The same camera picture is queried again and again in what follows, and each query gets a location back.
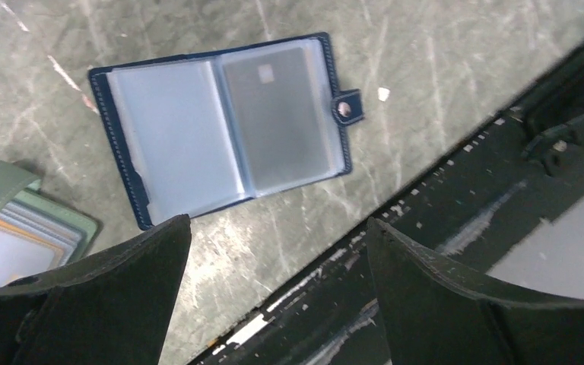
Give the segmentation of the navy blue card holder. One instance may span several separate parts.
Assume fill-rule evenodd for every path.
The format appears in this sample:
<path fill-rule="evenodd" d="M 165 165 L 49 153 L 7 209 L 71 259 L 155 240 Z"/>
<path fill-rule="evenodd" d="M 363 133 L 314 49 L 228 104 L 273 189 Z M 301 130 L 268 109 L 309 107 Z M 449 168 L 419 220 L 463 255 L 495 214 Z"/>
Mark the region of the navy blue card holder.
<path fill-rule="evenodd" d="M 200 217 L 258 196 L 237 131 L 222 69 L 228 55 L 258 56 L 299 46 L 308 59 L 316 102 L 335 164 L 322 179 L 349 174 L 348 127 L 364 118 L 361 92 L 339 85 L 325 32 L 231 49 L 93 68 L 88 80 L 137 225 Z"/>

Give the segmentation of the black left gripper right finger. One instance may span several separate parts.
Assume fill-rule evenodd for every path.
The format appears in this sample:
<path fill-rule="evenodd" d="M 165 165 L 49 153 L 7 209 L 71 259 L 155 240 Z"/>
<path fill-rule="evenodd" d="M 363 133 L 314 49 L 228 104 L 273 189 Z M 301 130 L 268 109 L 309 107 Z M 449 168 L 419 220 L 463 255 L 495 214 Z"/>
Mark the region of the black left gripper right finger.
<path fill-rule="evenodd" d="M 584 300 L 520 287 L 367 223 L 394 364 L 584 364 Z"/>

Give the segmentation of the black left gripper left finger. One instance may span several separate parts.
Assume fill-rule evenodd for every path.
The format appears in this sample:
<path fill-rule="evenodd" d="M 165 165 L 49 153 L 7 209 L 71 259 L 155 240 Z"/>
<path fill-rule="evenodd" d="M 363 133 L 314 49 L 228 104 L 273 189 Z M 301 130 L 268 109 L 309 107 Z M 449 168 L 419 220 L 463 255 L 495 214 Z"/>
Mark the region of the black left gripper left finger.
<path fill-rule="evenodd" d="M 0 287 L 0 364 L 156 364 L 192 242 L 177 215 Z"/>

